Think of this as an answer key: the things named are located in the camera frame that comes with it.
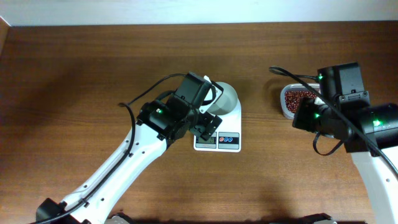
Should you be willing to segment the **white bowl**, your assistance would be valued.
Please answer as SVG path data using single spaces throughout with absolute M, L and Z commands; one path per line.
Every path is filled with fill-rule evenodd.
M 210 106 L 207 112 L 215 115 L 226 115 L 238 104 L 238 95 L 236 90 L 225 82 L 217 82 L 223 88 L 223 93 L 218 100 Z

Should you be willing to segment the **white digital kitchen scale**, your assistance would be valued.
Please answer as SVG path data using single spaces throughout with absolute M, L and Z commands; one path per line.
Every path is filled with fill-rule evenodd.
M 193 148 L 196 151 L 210 152 L 240 152 L 242 149 L 242 109 L 238 104 L 232 112 L 226 115 L 219 115 L 223 120 L 212 137 L 201 140 L 194 137 Z

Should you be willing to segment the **red adzuki beans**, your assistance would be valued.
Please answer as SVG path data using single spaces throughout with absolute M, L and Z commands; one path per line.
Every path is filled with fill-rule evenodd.
M 284 94 L 287 109 L 295 113 L 302 98 L 315 99 L 317 96 L 310 91 L 287 91 Z

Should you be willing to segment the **clear plastic container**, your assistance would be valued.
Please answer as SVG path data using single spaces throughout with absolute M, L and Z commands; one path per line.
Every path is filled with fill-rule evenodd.
M 317 96 L 301 84 L 289 84 L 280 93 L 282 113 L 287 119 L 293 119 L 302 98 L 315 99 Z

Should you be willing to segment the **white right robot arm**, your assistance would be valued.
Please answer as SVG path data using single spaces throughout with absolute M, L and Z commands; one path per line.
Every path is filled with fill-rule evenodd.
M 397 223 L 397 105 L 371 105 L 358 63 L 318 70 L 321 102 L 303 98 L 293 127 L 335 138 L 351 155 L 377 223 Z

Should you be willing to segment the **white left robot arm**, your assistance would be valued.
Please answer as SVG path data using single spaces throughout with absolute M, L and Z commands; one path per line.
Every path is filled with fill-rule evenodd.
M 166 91 L 144 104 L 112 155 L 60 203 L 46 199 L 36 211 L 36 223 L 105 223 L 131 184 L 176 140 L 188 131 L 204 140 L 211 137 L 222 119 L 209 110 L 222 97 L 220 91 L 210 100 Z

